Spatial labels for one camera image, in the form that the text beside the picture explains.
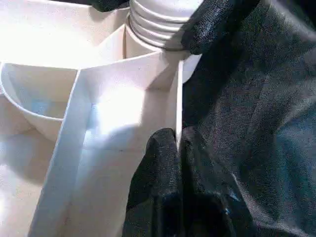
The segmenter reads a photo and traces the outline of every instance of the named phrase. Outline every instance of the black fabric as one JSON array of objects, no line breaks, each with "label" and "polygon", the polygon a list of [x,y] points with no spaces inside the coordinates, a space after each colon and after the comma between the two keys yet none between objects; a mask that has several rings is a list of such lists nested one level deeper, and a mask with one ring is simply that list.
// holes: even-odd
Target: black fabric
[{"label": "black fabric", "polygon": [[91,0],[91,5],[99,11],[112,11],[128,6],[129,0]]},{"label": "black fabric", "polygon": [[202,136],[184,132],[181,157],[172,129],[156,132],[131,181],[123,236],[254,236],[234,176]]},{"label": "black fabric", "polygon": [[186,236],[255,236],[255,226],[229,172],[194,127],[181,144]]},{"label": "black fabric", "polygon": [[257,236],[316,235],[315,42],[299,2],[262,0],[184,85],[184,126],[236,176]]},{"label": "black fabric", "polygon": [[131,181],[122,236],[173,237],[183,233],[177,153],[172,129],[162,129],[149,139]]},{"label": "black fabric", "polygon": [[233,34],[259,0],[205,0],[184,26],[182,45],[192,54],[207,52]]}]

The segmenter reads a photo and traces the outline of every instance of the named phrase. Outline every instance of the white plastic tray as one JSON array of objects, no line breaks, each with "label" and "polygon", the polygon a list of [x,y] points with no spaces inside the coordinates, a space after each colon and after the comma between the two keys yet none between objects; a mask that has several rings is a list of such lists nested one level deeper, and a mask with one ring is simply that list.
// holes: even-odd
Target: white plastic tray
[{"label": "white plastic tray", "polygon": [[[148,138],[171,127],[179,141],[183,61],[169,85],[155,81],[150,65],[131,70],[132,63],[78,74],[30,237],[119,236]],[[115,70],[119,79],[107,76]]]},{"label": "white plastic tray", "polygon": [[[35,189],[32,179],[24,176],[21,192],[31,192],[30,199],[10,199],[10,192],[0,186],[5,202],[26,213],[15,215],[16,209],[8,208],[2,223],[9,224],[5,230],[0,226],[0,236],[25,236],[38,198],[30,237],[119,236],[130,180],[148,138],[160,128],[171,127],[179,144],[182,83],[200,56],[166,52],[141,42],[130,29],[127,14],[128,8],[100,13],[77,4],[0,0],[3,68],[25,65],[32,73],[47,68],[77,70],[72,89],[67,86],[70,98],[65,117],[59,119],[60,131],[60,124],[46,123],[50,118],[42,116],[38,123],[37,115],[26,115],[20,108],[42,134],[42,127],[52,128],[54,136],[46,137],[55,140],[59,135],[40,198],[42,183]],[[23,76],[20,81],[32,82]],[[54,142],[36,132],[17,108],[0,95],[0,141],[12,151],[0,149],[0,156],[5,154],[3,163],[31,160],[23,172],[31,169],[36,176],[33,169],[39,165],[38,172],[44,176]],[[3,178],[14,187],[1,174],[3,170],[0,181]],[[15,216],[14,223],[8,216]]]},{"label": "white plastic tray", "polygon": [[29,231],[54,146],[0,91],[0,236]]}]

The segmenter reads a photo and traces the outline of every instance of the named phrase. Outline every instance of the white plastic divider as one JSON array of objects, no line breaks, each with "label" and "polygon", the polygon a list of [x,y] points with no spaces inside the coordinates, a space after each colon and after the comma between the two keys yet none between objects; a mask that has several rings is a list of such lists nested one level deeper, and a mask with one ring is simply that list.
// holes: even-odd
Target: white plastic divider
[{"label": "white plastic divider", "polygon": [[3,63],[0,87],[41,134],[56,141],[76,70]]},{"label": "white plastic divider", "polygon": [[171,75],[161,54],[80,71],[30,237],[120,235],[147,140],[163,127],[181,137],[183,62]]},{"label": "white plastic divider", "polygon": [[124,24],[129,8],[98,12],[49,0],[0,0],[0,61],[81,69]]},{"label": "white plastic divider", "polygon": [[0,140],[31,129],[23,115],[5,97],[0,86]]}]

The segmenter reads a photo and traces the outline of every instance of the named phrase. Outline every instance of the white container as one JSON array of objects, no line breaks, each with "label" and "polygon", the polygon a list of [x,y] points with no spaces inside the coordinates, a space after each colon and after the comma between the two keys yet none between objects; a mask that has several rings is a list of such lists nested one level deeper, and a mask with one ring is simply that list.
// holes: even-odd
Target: white container
[{"label": "white container", "polygon": [[130,0],[131,27],[143,41],[182,50],[183,25],[203,0]]},{"label": "white container", "polygon": [[4,63],[0,86],[26,120],[56,141],[77,71]]},{"label": "white container", "polygon": [[73,87],[30,237],[116,237],[149,137],[182,129],[181,60],[156,71],[161,52],[81,70]]},{"label": "white container", "polygon": [[86,62],[102,61],[98,45],[124,24],[128,12],[49,0],[0,0],[0,61],[84,68]]}]

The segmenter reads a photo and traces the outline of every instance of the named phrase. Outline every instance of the glove finger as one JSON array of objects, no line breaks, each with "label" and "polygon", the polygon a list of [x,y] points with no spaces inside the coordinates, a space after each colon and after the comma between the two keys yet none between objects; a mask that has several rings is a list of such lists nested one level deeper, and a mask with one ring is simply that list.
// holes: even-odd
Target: glove finger
[{"label": "glove finger", "polygon": [[120,5],[128,2],[128,0],[92,0],[91,5],[98,11],[112,11]]},{"label": "glove finger", "polygon": [[258,0],[205,0],[185,26],[182,45],[192,54],[208,51],[234,30]]}]

